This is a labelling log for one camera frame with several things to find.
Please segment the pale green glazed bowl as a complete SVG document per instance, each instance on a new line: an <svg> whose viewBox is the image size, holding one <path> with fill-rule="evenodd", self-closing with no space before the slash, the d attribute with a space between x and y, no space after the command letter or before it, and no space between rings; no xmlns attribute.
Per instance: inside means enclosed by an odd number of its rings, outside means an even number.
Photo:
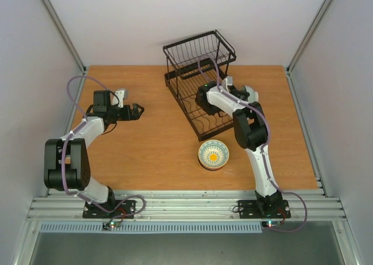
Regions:
<svg viewBox="0 0 373 265"><path fill-rule="evenodd" d="M259 94L252 87L242 86L241 91L243 92L242 99L244 101L247 101L248 103L254 103L259 101Z"/></svg>

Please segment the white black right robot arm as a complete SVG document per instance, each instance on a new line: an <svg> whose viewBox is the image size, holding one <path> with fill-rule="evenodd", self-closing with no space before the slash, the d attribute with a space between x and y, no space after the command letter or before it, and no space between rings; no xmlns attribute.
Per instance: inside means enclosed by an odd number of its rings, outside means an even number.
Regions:
<svg viewBox="0 0 373 265"><path fill-rule="evenodd" d="M270 131L259 94L248 86L238 90L210 82L198 88L195 101L209 115L224 112L232 118L236 142L248 155L254 173L257 209L262 217L272 215L283 197L270 164Z"/></svg>

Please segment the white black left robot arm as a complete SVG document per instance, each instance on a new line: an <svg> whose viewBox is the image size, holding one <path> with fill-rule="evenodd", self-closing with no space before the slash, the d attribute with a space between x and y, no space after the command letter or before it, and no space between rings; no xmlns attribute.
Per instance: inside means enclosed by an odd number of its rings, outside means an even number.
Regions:
<svg viewBox="0 0 373 265"><path fill-rule="evenodd" d="M127 94L126 89L95 91L80 124L59 139L47 140L44 147L45 186L85 200L103 217L112 217L120 204L110 187L92 177L87 149L110 125L140 119L144 107L126 105Z"/></svg>

